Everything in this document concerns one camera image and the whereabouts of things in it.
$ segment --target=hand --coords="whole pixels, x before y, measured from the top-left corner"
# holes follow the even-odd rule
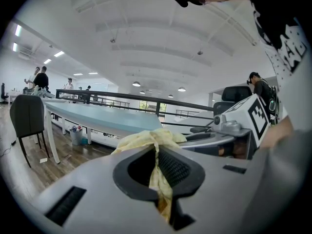
[[[263,141],[260,144],[260,149],[262,148],[272,148],[275,146],[279,140],[289,136],[293,132],[293,125],[289,117],[284,118],[276,126],[272,126],[266,132]]]

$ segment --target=yellow cloth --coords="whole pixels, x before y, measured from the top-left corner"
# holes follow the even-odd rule
[[[168,184],[165,176],[162,174],[158,166],[159,145],[167,147],[179,147],[177,143],[185,142],[184,135],[179,133],[171,133],[170,130],[163,128],[154,131],[143,131],[138,134],[130,135],[123,138],[118,144],[116,150],[112,154],[120,153],[129,149],[154,145],[156,150],[156,163],[150,178],[149,188],[158,193],[158,210],[169,223],[172,204],[172,188]]]

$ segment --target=cable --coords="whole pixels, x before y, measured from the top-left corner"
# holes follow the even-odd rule
[[[16,138],[16,139],[11,143],[10,148],[7,148],[7,149],[4,150],[3,154],[0,155],[0,158],[3,157],[4,155],[10,153],[10,152],[5,153],[5,152],[6,152],[7,150],[11,150],[11,147],[15,145],[17,139],[18,139],[18,138]]]

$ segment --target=backpack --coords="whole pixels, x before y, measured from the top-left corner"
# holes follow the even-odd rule
[[[275,86],[274,87],[269,86],[269,89],[270,89],[270,92],[269,92],[270,99],[269,99],[268,109],[271,115],[276,116],[276,113],[278,112],[277,90]]]

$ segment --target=black hair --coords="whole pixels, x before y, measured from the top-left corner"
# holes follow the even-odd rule
[[[256,72],[251,72],[251,74],[249,75],[249,79],[253,78],[254,76],[258,77],[258,78],[261,78],[261,76],[256,73]]]

